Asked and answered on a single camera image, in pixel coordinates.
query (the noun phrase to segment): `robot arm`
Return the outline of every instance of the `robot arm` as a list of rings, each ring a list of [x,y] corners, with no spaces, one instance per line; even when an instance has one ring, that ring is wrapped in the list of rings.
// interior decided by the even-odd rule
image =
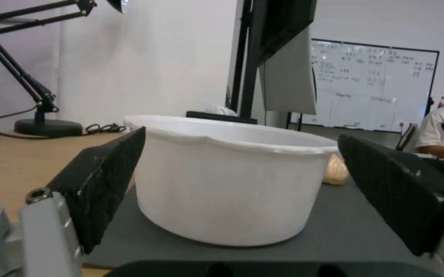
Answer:
[[[47,187],[30,191],[20,222],[0,206],[0,276],[79,277],[100,243],[143,149],[145,129],[84,149]]]

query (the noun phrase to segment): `black foam pad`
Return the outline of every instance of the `black foam pad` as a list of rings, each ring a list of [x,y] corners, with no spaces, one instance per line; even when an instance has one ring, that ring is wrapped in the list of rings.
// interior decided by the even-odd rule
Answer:
[[[145,128],[82,150],[47,185],[67,202],[86,254],[100,244],[121,204],[145,143]]]
[[[444,173],[418,156],[340,135],[338,148],[367,200],[415,255],[444,233]]]

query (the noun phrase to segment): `desk lamp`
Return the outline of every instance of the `desk lamp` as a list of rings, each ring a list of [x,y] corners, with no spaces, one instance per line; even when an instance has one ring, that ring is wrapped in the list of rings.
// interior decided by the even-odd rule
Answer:
[[[128,0],[107,0],[109,4],[121,13],[126,12]],[[60,15],[47,19],[22,19],[16,18],[27,14],[57,9],[70,5],[76,5],[78,11],[70,14]],[[0,28],[0,35],[16,30],[23,30],[35,26],[44,26],[49,23],[64,21],[67,19],[88,16],[93,7],[97,4],[93,0],[63,0],[37,7],[30,7],[16,11],[0,14],[0,24],[10,25]],[[63,137],[70,135],[81,135],[82,126],[79,123],[64,120],[45,119],[47,112],[58,112],[55,105],[56,96],[30,74],[12,58],[12,56],[0,44],[0,62],[15,77],[21,86],[30,94],[37,105],[37,111],[33,119],[21,119],[15,123],[15,132],[27,135],[42,135],[46,137]]]

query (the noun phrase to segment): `white cloth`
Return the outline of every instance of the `white cloth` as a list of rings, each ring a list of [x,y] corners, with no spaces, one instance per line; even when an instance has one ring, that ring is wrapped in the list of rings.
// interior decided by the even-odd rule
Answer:
[[[427,147],[430,145],[442,145],[444,141],[437,129],[437,125],[444,121],[444,107],[436,109],[428,114],[419,129],[419,136],[415,147]]]

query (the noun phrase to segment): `lamp arm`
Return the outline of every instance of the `lamp arm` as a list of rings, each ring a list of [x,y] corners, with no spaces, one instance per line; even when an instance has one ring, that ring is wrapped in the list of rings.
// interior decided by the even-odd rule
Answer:
[[[88,16],[93,7],[96,6],[93,0],[64,0],[60,2],[50,3],[46,5],[39,5],[36,7],[30,7],[26,9],[20,9],[16,11],[10,11],[0,14],[0,22],[11,21],[11,18],[16,16],[28,15],[36,12],[42,12],[55,8],[66,7],[69,5],[77,5],[80,9],[79,12],[71,14],[65,14],[55,16],[47,19],[36,19],[25,22],[15,20],[16,23],[13,26],[0,28],[0,34],[9,33],[16,30],[23,30],[25,28],[31,28],[35,26],[44,26],[48,23],[54,23],[64,21],[67,19]],[[13,75],[13,77],[20,83],[21,86],[27,91],[32,99],[37,103],[36,120],[43,121],[44,113],[46,112],[58,112],[59,108],[54,105],[54,99],[56,96],[44,85],[35,80],[30,74],[26,73],[22,67],[14,60],[14,58],[3,48],[0,44],[0,62],[5,68]]]

